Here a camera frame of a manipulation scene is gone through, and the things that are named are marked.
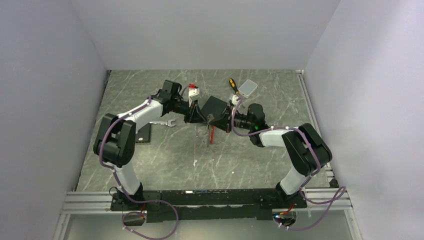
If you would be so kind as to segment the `red and white keychain tag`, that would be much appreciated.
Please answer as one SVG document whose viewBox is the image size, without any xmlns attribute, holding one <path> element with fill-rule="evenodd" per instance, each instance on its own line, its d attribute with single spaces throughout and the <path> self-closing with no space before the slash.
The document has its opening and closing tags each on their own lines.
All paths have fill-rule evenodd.
<svg viewBox="0 0 424 240">
<path fill-rule="evenodd" d="M 206 147 L 208 148 L 212 144 L 212 136 L 213 136 L 213 130 L 214 126 L 211 125 L 211 121 L 214 119 L 214 116 L 212 113 L 210 113 L 206 118 L 206 125 L 207 125 L 207 132 L 206 132 L 206 138 L 205 143 Z"/>
</svg>

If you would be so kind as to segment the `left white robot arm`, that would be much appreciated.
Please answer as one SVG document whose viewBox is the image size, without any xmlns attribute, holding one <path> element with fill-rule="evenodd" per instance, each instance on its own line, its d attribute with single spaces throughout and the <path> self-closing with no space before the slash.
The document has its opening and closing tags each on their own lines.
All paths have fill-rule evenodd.
<svg viewBox="0 0 424 240">
<path fill-rule="evenodd" d="M 183 87 L 180 83 L 165 80 L 156 94 L 120 114 L 105 114 L 100 122 L 93 144 L 101 166 L 112 171 L 119 192 L 126 194 L 124 204 L 131 210 L 144 203 L 143 185 L 132 165 L 137 132 L 151 121 L 173 112 L 183 115 L 185 123 L 205 123 L 198 99 L 200 89 L 194 84 Z"/>
</svg>

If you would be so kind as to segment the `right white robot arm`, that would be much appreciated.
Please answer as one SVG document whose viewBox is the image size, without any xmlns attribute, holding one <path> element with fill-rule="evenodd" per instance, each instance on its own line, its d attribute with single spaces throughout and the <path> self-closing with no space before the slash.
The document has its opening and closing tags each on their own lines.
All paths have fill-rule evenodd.
<svg viewBox="0 0 424 240">
<path fill-rule="evenodd" d="M 246 136 L 256 147 L 286 149 L 291 167 L 275 187 L 275 200 L 282 208 L 289 207 L 299 190 L 332 160 L 330 149 L 311 124 L 304 123 L 298 127 L 269 126 L 265 121 L 263 106 L 258 103 L 250 104 L 246 114 L 223 101 L 205 104 L 201 111 L 210 118 L 212 126 L 227 133 L 235 132 L 237 128 L 248 130 Z"/>
</svg>

